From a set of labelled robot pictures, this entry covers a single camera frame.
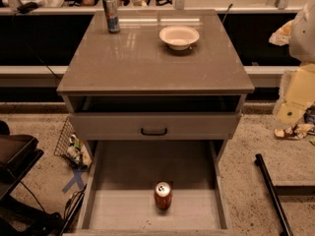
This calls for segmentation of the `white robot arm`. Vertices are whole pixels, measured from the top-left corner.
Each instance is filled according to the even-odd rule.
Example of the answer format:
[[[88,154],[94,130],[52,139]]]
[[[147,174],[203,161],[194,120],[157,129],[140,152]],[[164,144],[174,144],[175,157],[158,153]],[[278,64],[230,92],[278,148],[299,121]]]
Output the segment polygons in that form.
[[[315,62],[315,0],[309,0],[293,20],[289,54],[301,62]]]

